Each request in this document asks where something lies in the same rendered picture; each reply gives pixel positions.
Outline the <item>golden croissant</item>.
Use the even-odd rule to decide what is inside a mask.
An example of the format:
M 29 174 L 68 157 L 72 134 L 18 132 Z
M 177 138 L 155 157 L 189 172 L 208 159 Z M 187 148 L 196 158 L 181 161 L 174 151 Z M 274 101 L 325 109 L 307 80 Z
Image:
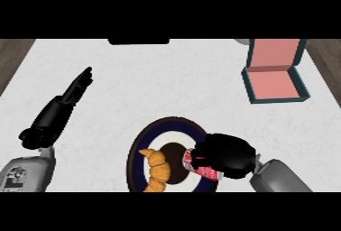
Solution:
M 171 166 L 167 163 L 165 155 L 153 149 L 142 149 L 139 153 L 147 160 L 149 181 L 144 192 L 162 192 L 167 188 L 165 183 L 171 177 Z

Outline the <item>red and white can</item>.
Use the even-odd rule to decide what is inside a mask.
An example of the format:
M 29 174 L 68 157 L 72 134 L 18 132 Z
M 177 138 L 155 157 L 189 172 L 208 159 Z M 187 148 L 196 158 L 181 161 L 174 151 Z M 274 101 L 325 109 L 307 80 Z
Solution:
M 215 171 L 211 167 L 198 167 L 196 169 L 193 168 L 192 149 L 184 151 L 183 166 L 189 171 L 192 171 L 196 175 L 206 178 L 208 180 L 218 181 L 223 178 L 223 173 Z

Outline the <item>navy and white round plate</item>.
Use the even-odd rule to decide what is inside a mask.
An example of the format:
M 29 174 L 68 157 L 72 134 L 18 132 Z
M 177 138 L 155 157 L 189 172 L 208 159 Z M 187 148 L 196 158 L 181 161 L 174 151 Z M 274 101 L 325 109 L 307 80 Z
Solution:
M 181 117 L 158 119 L 140 131 L 127 160 L 127 183 L 130 192 L 143 192 L 149 181 L 147 160 L 139 153 L 142 149 L 155 149 L 165 154 L 170 164 L 167 192 L 214 192 L 218 182 L 195 174 L 183 166 L 184 151 L 205 140 L 206 133 L 201 126 Z

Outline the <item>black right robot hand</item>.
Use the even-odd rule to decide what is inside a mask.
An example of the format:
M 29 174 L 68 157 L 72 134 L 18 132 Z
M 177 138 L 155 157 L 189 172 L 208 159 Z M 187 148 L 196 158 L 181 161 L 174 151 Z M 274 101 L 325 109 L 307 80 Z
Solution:
M 242 179 L 255 168 L 255 149 L 249 143 L 227 134 L 206 134 L 190 151 L 192 167 L 211 167 L 233 180 Z

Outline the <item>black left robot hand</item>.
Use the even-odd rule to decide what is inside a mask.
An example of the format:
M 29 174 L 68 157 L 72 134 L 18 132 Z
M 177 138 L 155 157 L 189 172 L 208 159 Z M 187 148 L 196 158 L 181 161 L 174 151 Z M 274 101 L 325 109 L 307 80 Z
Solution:
M 91 67 L 77 76 L 60 96 L 47 102 L 29 128 L 19 135 L 20 145 L 29 150 L 49 148 L 60 137 L 75 104 L 78 103 L 88 85 L 91 84 Z

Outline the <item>open pink and teal box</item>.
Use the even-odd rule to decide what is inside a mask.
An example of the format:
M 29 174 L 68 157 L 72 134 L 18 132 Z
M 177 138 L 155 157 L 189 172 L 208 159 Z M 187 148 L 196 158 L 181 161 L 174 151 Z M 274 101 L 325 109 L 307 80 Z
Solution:
M 305 46 L 307 39 L 249 39 L 240 76 L 252 104 L 304 102 L 310 98 L 295 68 Z

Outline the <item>black appliance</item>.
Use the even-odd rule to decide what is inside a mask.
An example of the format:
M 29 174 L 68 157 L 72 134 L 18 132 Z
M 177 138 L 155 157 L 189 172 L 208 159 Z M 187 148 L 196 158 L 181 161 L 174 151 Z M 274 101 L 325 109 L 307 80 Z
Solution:
M 164 45 L 170 39 L 108 39 L 112 45 Z

